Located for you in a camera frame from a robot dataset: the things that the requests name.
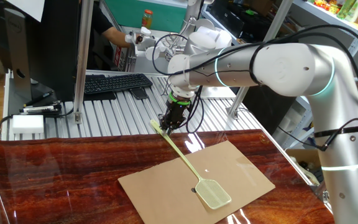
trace paper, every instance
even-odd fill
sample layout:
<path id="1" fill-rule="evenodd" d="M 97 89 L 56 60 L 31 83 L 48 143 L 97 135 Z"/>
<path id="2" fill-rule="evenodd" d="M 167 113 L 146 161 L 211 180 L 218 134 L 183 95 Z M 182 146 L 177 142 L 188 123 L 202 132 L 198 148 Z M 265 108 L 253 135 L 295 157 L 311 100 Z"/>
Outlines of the paper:
<path id="1" fill-rule="evenodd" d="M 186 157 L 203 178 L 216 180 L 232 202 L 217 210 L 203 205 L 192 192 L 198 179 L 180 158 L 174 159 L 118 179 L 145 224 L 216 223 L 275 188 L 229 141 Z"/>
<path id="2" fill-rule="evenodd" d="M 6 0 L 41 22 L 45 0 Z"/>

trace orange bottle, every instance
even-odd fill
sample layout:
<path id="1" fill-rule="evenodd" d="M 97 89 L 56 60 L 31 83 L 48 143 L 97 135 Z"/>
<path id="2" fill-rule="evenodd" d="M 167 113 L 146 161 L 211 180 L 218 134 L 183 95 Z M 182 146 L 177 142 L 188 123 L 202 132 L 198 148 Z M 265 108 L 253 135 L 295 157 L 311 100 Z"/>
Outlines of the orange bottle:
<path id="1" fill-rule="evenodd" d="M 146 9 L 142 19 L 142 27 L 151 28 L 153 22 L 153 11 Z"/>

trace storage box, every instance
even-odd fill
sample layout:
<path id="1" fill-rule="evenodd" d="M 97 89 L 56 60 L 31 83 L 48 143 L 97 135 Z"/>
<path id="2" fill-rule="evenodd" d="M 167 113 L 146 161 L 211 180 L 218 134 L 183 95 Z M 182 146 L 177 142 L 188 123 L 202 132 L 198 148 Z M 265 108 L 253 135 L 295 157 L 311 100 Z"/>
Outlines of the storage box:
<path id="1" fill-rule="evenodd" d="M 251 8 L 263 16 L 267 16 L 270 8 L 273 6 L 272 0 L 254 0 L 251 3 Z"/>

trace keyboard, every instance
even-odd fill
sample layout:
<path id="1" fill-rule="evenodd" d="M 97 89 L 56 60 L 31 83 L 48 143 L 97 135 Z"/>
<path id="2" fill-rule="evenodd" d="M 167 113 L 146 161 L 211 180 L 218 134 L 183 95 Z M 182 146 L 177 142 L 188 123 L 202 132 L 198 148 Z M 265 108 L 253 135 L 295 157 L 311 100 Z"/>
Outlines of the keyboard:
<path id="1" fill-rule="evenodd" d="M 95 77 L 85 81 L 85 94 L 124 91 L 131 88 L 150 87 L 153 83 L 144 74 Z"/>

